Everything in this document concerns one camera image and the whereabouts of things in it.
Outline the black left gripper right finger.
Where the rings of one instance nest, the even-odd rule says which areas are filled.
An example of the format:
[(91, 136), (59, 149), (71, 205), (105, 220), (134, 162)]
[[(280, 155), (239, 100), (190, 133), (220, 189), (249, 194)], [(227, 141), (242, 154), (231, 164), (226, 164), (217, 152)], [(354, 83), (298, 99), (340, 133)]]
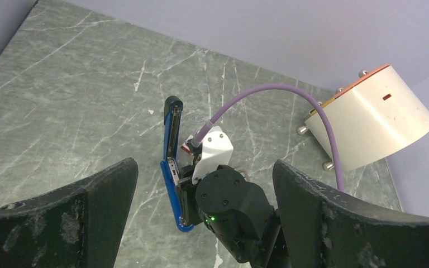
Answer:
[(281, 160), (272, 178), (293, 267), (429, 267), (429, 217), (368, 203)]

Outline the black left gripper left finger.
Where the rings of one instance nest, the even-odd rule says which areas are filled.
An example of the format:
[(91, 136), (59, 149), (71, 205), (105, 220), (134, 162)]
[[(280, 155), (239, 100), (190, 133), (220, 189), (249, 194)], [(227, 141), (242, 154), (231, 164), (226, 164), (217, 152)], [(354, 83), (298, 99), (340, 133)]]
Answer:
[(138, 174), (128, 157), (0, 207), (0, 267), (113, 267)]

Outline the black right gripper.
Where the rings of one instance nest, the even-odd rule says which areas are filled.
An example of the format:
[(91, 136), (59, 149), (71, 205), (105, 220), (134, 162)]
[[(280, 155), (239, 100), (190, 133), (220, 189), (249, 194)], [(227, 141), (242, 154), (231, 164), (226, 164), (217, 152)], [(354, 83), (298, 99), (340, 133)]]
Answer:
[(182, 227), (204, 224), (240, 264), (290, 267), (280, 215), (263, 189), (228, 165), (202, 179), (185, 166), (174, 186)]

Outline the blue black stapler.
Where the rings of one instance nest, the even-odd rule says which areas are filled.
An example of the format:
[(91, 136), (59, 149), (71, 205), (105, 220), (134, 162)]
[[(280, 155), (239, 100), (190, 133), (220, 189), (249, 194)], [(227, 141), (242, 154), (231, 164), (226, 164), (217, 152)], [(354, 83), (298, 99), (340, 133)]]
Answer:
[(163, 159), (160, 163), (160, 167), (164, 177), (175, 224), (181, 232), (189, 232), (194, 228), (194, 225), (188, 225), (184, 222), (182, 206), (180, 205), (179, 197), (175, 191), (175, 186), (180, 179), (176, 156), (182, 111), (183, 102), (177, 96), (172, 95), (165, 100), (163, 113)]

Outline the brown cardboard staple tray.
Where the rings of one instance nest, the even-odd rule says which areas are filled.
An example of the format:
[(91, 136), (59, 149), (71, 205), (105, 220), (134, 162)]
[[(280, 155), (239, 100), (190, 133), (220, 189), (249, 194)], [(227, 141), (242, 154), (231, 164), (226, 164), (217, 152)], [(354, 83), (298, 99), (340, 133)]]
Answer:
[(248, 172), (245, 169), (243, 169), (241, 167), (236, 167), (235, 171), (237, 171), (238, 173), (240, 173), (246, 181), (251, 181), (250, 177), (249, 177), (249, 174), (248, 174)]

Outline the red white staple box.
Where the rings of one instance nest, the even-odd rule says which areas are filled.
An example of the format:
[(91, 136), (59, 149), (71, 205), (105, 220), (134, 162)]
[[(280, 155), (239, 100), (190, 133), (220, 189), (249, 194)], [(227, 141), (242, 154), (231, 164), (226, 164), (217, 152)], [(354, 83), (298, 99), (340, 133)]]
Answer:
[(191, 145), (191, 141), (192, 141), (193, 137), (194, 137), (193, 135), (189, 135), (189, 136), (185, 139), (185, 141), (182, 143), (182, 145), (180, 146), (180, 148), (181, 148), (184, 152), (186, 152), (187, 154), (192, 155), (192, 156), (193, 156), (193, 153), (192, 153), (192, 151), (191, 151), (191, 149), (190, 149), (190, 145)]

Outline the cream cylindrical container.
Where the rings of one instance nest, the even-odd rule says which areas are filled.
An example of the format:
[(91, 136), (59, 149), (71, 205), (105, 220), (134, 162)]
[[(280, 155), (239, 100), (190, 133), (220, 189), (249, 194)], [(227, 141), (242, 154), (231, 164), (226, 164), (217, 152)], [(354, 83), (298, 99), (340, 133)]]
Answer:
[(390, 156), (429, 133), (429, 110), (390, 64), (362, 72), (321, 107), (345, 171)]

